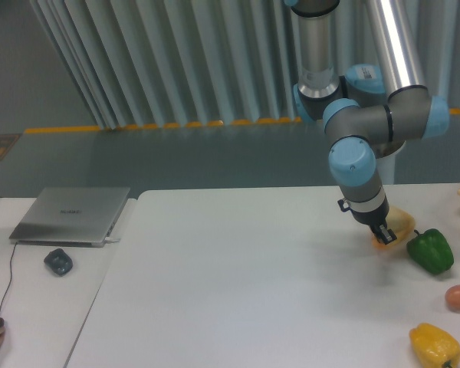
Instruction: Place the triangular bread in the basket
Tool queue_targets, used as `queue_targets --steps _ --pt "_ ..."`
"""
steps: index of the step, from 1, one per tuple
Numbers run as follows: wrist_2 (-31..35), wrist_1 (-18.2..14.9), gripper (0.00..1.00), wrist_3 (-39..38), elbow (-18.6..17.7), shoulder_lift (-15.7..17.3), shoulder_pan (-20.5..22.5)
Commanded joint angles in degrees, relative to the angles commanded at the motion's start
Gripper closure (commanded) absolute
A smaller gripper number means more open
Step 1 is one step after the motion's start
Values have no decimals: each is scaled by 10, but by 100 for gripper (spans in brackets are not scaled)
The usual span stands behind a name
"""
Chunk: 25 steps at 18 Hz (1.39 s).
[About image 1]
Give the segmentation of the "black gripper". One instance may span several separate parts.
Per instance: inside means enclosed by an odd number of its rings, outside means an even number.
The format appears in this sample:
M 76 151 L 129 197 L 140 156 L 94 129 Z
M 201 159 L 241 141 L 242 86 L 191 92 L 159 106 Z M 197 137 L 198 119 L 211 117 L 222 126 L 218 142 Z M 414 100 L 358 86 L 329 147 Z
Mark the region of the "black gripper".
M 387 199 L 375 206 L 372 210 L 357 211 L 351 206 L 351 202 L 346 199 L 337 201 L 342 212 L 351 212 L 352 216 L 361 224 L 368 225 L 372 232 L 372 240 L 388 245 L 394 242 L 397 237 L 392 229 L 387 228 L 386 217 L 389 212 Z

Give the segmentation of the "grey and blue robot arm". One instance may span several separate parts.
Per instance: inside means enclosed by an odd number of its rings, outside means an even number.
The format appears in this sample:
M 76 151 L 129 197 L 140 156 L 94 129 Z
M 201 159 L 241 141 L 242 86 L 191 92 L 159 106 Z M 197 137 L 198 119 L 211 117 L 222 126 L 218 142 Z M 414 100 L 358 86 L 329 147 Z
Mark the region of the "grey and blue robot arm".
M 331 16 L 338 1 L 288 1 L 297 18 L 300 68 L 294 98 L 301 117 L 321 120 L 328 163 L 343 198 L 342 212 L 367 225 L 379 242 L 396 240 L 387 225 L 389 203 L 376 165 L 375 147 L 440 136 L 449 127 L 449 108 L 431 96 L 422 76 L 406 8 L 401 1 L 367 1 L 386 102 L 365 107 L 352 99 L 353 85 L 336 74 Z

